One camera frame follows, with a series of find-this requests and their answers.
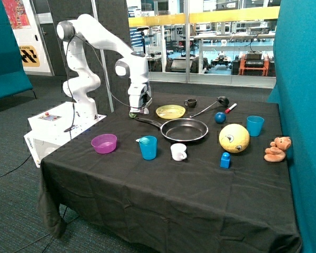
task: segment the white mug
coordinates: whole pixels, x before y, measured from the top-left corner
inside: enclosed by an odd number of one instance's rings
[[[181,143],[176,143],[171,146],[172,158],[175,161],[182,161],[187,158],[186,145]]]

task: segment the yellow warning sign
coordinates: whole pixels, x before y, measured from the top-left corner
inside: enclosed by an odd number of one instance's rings
[[[19,46],[22,65],[24,67],[39,67],[40,61],[38,60],[36,50],[33,46]]]

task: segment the ladle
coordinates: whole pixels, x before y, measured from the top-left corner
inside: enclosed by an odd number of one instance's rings
[[[213,104],[210,104],[209,106],[207,106],[205,109],[201,110],[200,112],[196,113],[196,114],[192,114],[190,115],[190,118],[193,118],[195,116],[198,116],[200,113],[203,113],[204,111],[206,111],[208,108],[210,108],[212,105],[214,105],[216,102],[219,102],[223,107],[227,108],[230,101],[228,100],[228,98],[226,98],[225,96],[220,96],[218,98],[216,98],[216,101]]]

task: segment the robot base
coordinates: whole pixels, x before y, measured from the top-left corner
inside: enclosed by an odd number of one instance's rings
[[[97,119],[82,119],[75,115],[73,127],[68,131],[73,122],[73,115],[72,103],[65,102],[28,118],[32,130],[24,135],[24,138],[38,168],[44,157],[106,117],[98,115]]]

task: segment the sign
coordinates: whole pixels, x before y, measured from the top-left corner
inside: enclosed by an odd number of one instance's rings
[[[26,9],[21,0],[2,0],[12,29],[31,28]]]
[[[39,67],[36,50],[33,46],[19,46],[22,65],[24,67]]]
[[[177,34],[184,34],[184,28],[183,27],[177,27]]]

